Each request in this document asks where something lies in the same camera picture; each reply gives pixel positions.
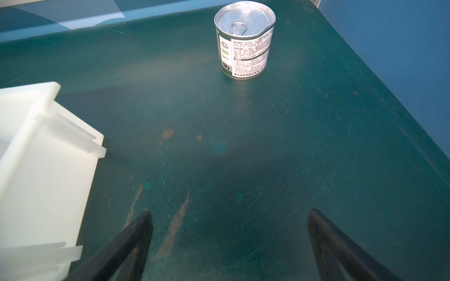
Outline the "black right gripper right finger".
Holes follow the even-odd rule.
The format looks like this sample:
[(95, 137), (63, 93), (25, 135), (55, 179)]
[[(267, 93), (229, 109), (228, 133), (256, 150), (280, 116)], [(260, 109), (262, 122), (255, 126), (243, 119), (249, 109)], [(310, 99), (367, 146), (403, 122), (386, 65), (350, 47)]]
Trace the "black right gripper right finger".
[(400, 280), (317, 209), (309, 212), (308, 234), (322, 281), (344, 281), (341, 268), (354, 281)]

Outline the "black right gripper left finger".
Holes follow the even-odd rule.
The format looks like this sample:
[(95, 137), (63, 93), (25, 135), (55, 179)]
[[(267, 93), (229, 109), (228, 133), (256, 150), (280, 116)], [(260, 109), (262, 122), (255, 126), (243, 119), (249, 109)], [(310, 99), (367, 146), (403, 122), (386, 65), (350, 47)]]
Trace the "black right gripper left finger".
[(152, 214), (142, 213), (96, 255), (70, 273), (67, 281), (140, 281), (153, 234)]

